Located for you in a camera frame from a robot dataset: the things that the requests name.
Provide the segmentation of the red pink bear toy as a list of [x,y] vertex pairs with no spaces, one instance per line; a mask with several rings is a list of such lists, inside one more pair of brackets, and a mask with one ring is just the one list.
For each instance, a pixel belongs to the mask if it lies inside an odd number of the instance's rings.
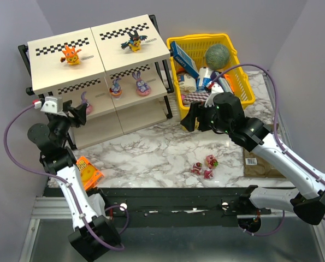
[[202,163],[201,162],[193,163],[192,168],[191,168],[191,173],[200,175],[201,172],[202,172]]

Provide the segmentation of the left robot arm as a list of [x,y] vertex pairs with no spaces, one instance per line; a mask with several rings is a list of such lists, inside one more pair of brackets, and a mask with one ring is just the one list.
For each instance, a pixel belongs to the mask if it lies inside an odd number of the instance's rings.
[[95,261],[109,250],[123,251],[121,237],[105,212],[90,203],[72,150],[65,145],[70,127],[86,123],[86,105],[72,107],[60,97],[35,100],[33,107],[47,114],[49,123],[34,124],[28,139],[40,149],[40,163],[56,179],[72,215],[72,247],[86,260]]

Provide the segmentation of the purple bunny donut toy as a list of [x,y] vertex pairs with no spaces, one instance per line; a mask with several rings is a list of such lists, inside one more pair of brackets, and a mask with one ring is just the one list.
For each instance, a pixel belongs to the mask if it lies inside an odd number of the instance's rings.
[[151,87],[141,78],[140,71],[133,72],[132,77],[136,80],[136,93],[139,96],[148,96],[151,92]]

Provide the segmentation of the orange dragon toy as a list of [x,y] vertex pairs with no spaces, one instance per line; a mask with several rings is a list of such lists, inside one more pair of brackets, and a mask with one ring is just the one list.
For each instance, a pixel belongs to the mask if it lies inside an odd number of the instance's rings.
[[65,50],[62,50],[64,56],[60,58],[60,62],[67,62],[70,66],[74,66],[77,64],[80,64],[80,58],[78,53],[81,51],[81,49],[76,50],[75,47],[69,47],[68,45],[65,45]]

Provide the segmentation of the black yellow bat toy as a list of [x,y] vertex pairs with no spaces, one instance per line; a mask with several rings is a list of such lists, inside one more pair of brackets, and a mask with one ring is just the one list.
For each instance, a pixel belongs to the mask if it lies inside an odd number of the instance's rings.
[[121,49],[129,48],[133,52],[141,50],[141,42],[147,39],[146,35],[139,35],[137,31],[129,32],[129,41],[121,44]]

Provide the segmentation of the purple bunny orange cup toy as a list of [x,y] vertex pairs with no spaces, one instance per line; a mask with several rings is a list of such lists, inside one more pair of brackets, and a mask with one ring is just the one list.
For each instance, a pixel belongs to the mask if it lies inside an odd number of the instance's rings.
[[114,98],[120,98],[121,94],[122,94],[122,89],[121,86],[119,84],[119,81],[121,80],[121,78],[116,78],[112,81],[112,86],[109,89],[109,92],[111,94],[111,96],[113,96]]

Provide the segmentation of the pink bear strawberry toy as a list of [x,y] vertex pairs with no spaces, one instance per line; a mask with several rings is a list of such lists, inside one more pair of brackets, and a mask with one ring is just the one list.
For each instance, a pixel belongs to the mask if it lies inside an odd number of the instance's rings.
[[218,166],[218,161],[213,154],[206,156],[205,163],[209,169],[213,169]]

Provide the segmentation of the purple creature pink donut toy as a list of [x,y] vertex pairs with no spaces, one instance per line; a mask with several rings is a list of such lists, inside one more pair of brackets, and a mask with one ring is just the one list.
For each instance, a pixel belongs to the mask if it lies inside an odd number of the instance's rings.
[[86,91],[81,94],[81,103],[86,105],[86,115],[91,114],[93,111],[93,106],[86,99]]

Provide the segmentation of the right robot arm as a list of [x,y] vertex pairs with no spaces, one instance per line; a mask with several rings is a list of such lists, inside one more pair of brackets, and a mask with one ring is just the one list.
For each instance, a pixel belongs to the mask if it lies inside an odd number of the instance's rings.
[[192,103],[181,125],[189,132],[197,129],[227,134],[236,145],[266,160],[295,186],[294,189],[248,187],[242,195],[243,201],[258,209],[293,212],[308,224],[321,222],[325,215],[325,174],[276,140],[269,125],[245,116],[238,97],[226,92],[212,94],[206,102]]

